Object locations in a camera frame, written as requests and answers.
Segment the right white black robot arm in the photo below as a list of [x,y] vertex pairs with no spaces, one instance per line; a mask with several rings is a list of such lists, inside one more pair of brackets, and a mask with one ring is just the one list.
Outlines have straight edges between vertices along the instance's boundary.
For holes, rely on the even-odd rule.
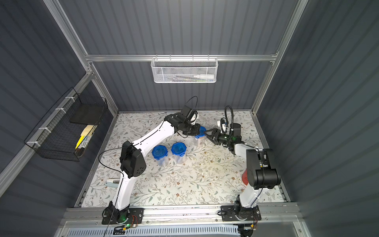
[[263,192],[273,189],[281,183],[277,169],[270,164],[269,160],[274,157],[273,150],[259,149],[243,142],[240,124],[235,123],[229,134],[222,133],[217,128],[207,130],[204,134],[215,145],[222,145],[228,148],[233,155],[246,159],[249,184],[235,201],[236,212],[247,208],[253,209]]

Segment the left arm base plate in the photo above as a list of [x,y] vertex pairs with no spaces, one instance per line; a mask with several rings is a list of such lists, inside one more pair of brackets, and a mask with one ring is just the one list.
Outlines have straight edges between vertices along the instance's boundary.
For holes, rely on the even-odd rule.
[[130,208],[124,211],[111,210],[105,208],[102,213],[102,225],[128,225],[141,224],[144,216],[143,208]]

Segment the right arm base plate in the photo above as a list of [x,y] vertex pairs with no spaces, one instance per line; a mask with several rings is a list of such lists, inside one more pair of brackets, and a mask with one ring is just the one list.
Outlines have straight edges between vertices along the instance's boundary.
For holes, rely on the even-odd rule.
[[257,222],[262,219],[259,207],[245,208],[234,205],[222,205],[217,212],[224,222],[249,221]]

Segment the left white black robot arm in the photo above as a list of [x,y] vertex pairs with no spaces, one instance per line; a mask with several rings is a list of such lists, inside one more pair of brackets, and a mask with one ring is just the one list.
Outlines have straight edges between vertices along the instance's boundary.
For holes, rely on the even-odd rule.
[[126,141],[121,147],[120,170],[121,176],[112,205],[118,211],[130,206],[130,197],[137,177],[146,168],[146,155],[166,138],[181,131],[187,136],[199,135],[200,124],[196,123],[198,113],[190,109],[167,115],[163,121],[142,138],[133,142]]

